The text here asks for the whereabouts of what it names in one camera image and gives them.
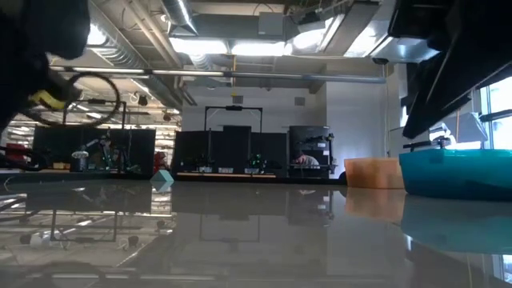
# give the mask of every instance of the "person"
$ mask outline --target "person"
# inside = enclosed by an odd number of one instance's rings
[[[157,173],[159,170],[168,170],[169,167],[166,163],[166,154],[162,151],[159,151],[154,154],[154,166],[153,173]]]
[[[294,158],[295,164],[299,164],[301,168],[320,169],[318,160],[313,156],[304,154],[302,151],[297,151]]]

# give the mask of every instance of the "glossy table surface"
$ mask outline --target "glossy table surface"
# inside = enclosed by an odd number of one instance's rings
[[[6,183],[0,191],[2,288],[472,288],[512,280],[507,202],[214,182]]]

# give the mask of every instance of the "yellow cable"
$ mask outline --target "yellow cable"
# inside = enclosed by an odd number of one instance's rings
[[[44,101],[44,103],[48,104],[50,107],[55,109],[64,109],[66,108],[66,103],[62,102],[60,100],[57,100],[53,98],[48,92],[45,90],[40,90],[36,94],[34,94],[30,100],[34,102],[41,102]]]

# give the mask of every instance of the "red object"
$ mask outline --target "red object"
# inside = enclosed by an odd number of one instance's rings
[[[6,158],[9,160],[13,160],[16,162],[25,162],[25,156],[23,156],[23,153],[17,152],[15,150],[25,150],[25,146],[22,144],[16,144],[16,143],[7,143],[6,144]]]
[[[157,173],[161,169],[167,169],[166,154],[157,152],[154,154],[153,173]]]

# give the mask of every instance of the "teal plastic bin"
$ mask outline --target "teal plastic bin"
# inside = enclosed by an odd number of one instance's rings
[[[512,201],[512,150],[432,149],[400,154],[407,193]]]

